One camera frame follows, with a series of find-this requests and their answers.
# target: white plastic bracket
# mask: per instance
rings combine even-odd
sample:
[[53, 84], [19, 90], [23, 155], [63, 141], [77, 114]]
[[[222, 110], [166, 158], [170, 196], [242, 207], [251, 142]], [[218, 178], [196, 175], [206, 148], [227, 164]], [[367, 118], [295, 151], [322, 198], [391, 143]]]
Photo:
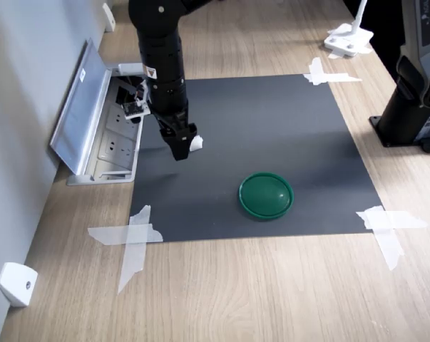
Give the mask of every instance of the white plastic bracket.
[[354, 57], [358, 53], [370, 53], [367, 44], [373, 37], [373, 32], [360, 28], [367, 0], [362, 0], [352, 25], [342, 24], [324, 40], [324, 46], [333, 52], [330, 58], [339, 58], [344, 55]]
[[0, 289], [10, 305], [28, 306], [37, 281], [37, 272], [32, 268], [6, 262], [0, 274]]

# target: grey wall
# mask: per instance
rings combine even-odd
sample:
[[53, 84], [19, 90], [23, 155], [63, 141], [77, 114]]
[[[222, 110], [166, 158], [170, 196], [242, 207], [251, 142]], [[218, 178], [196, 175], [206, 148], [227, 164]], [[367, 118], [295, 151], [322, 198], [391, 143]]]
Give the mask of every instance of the grey wall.
[[[57, 161], [51, 132], [85, 40], [98, 47], [102, 0], [0, 0], [0, 271], [23, 263]], [[9, 302], [0, 291], [0, 332]]]

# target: wooden desk surface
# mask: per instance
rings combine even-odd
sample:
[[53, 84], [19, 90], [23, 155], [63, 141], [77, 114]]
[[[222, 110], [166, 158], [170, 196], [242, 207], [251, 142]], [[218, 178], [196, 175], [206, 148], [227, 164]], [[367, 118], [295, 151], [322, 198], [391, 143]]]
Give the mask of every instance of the wooden desk surface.
[[[106, 62], [137, 61], [127, 5], [113, 8]], [[367, 121], [394, 89], [375, 53], [329, 60], [319, 46], [352, 17], [341, 0], [212, 2], [180, 22], [188, 78], [326, 72], [361, 83], [331, 89], [388, 210], [430, 224], [430, 155], [384, 149]], [[117, 296], [123, 247], [88, 227], [126, 224], [132, 185], [67, 187], [62, 167], [26, 264], [31, 305], [11, 310], [2, 341], [430, 341], [430, 228], [397, 233], [388, 270], [372, 234], [153, 244]]]

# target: floor power outlet box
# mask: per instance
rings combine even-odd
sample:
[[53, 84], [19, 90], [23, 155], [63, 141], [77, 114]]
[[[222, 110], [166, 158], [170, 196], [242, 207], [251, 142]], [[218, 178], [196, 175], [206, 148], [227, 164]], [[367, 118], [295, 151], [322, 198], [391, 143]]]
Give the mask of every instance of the floor power outlet box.
[[88, 42], [50, 141], [73, 173], [68, 185], [134, 181], [143, 122], [126, 120], [118, 99], [135, 94], [128, 80], [140, 75], [142, 63], [106, 66]]

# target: black device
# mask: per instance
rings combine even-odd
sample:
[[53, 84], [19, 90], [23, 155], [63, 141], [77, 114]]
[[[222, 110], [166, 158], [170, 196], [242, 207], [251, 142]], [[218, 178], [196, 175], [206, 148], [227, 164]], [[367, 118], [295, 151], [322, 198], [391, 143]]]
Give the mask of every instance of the black device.
[[405, 45], [397, 87], [382, 116], [373, 116], [383, 146], [420, 145], [430, 152], [430, 0], [402, 0]]

